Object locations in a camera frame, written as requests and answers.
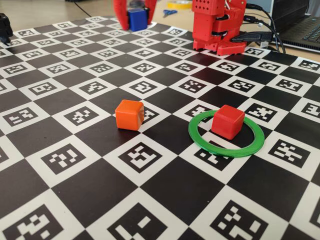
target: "black object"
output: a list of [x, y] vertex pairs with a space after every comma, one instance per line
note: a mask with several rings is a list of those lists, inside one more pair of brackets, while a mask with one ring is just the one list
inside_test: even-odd
[[9, 37], [13, 36], [13, 32], [10, 26], [9, 18], [4, 14], [0, 13], [0, 41], [4, 44], [11, 42]]

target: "checkerboard mat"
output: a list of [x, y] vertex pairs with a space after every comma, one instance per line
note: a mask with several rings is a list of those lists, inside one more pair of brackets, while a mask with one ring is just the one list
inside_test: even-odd
[[[24, 29], [0, 48], [0, 239], [320, 239], [320, 63], [247, 47], [194, 51], [192, 33], [114, 17]], [[123, 99], [139, 131], [117, 129]], [[231, 105], [265, 144], [243, 158], [190, 139]], [[199, 124], [208, 142], [243, 148]]]

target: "cube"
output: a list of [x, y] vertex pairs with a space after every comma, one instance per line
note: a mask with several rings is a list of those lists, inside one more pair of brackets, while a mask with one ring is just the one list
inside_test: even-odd
[[229, 105], [222, 106], [215, 112], [212, 122], [212, 132], [232, 140], [241, 130], [245, 113]]
[[147, 28], [148, 17], [147, 11], [141, 8], [133, 8], [128, 10], [129, 26], [131, 31], [136, 32]]
[[145, 118], [144, 104], [139, 101], [122, 100], [115, 109], [116, 126], [119, 129], [137, 131]]

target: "black cable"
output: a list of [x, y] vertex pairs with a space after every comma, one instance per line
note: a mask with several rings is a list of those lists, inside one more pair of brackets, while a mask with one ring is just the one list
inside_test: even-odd
[[85, 14], [87, 14], [91, 18], [91, 15], [87, 13], [85, 10], [83, 10], [82, 7], [80, 7], [75, 1], [74, 4], [77, 5], [78, 8], [80, 8]]

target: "red cube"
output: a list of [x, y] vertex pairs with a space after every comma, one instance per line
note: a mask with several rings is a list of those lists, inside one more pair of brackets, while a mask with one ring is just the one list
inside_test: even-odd
[[232, 140], [241, 130], [245, 113], [229, 105], [221, 107], [213, 117], [212, 132]]

